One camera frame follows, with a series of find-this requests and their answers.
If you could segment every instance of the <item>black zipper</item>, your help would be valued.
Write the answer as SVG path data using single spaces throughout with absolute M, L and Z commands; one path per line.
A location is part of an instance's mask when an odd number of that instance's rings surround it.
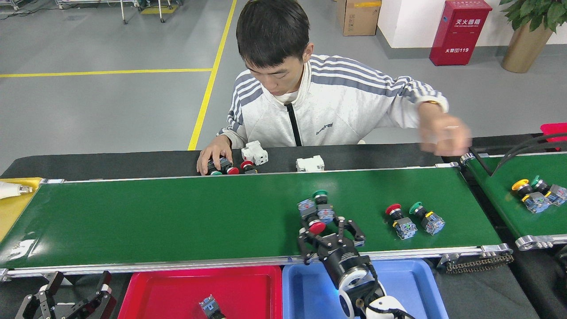
M 295 137 L 295 146 L 301 146 L 301 138 L 299 138 L 299 129 L 297 128 L 297 121 L 295 119 L 295 113 L 293 112 L 293 105 L 291 103 L 284 104 L 287 107 L 287 113 L 289 114 L 289 120 L 291 122 L 291 128 L 293 130 L 293 137 Z

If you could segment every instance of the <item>man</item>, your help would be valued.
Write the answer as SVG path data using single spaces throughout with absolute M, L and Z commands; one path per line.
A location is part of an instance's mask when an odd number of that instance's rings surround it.
M 250 0 L 236 26 L 247 70 L 238 75 L 228 127 L 201 151 L 197 171 L 231 148 L 356 144 L 377 127 L 419 127 L 423 148 L 457 156 L 470 132 L 447 99 L 410 77 L 393 79 L 358 61 L 313 54 L 309 20 L 295 0 Z

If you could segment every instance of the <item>man's left hand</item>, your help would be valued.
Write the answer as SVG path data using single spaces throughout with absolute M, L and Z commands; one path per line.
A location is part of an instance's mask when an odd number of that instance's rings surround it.
M 421 149 L 437 156 L 461 156 L 471 146 L 471 130 L 458 117 L 443 113 L 439 105 L 419 105 Z

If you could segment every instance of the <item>red fire extinguisher box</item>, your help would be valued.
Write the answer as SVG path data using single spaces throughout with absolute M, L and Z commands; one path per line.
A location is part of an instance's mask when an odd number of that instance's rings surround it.
M 429 59 L 435 65 L 466 65 L 492 8 L 482 0 L 445 1 Z

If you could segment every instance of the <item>potted plant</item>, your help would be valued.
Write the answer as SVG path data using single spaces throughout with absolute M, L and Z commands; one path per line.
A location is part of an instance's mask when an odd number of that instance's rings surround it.
M 525 73 L 543 50 L 557 26 L 567 21 L 567 0 L 500 0 L 500 5 L 512 3 L 502 10 L 512 22 L 514 35 L 508 45 L 502 67 L 515 73 Z

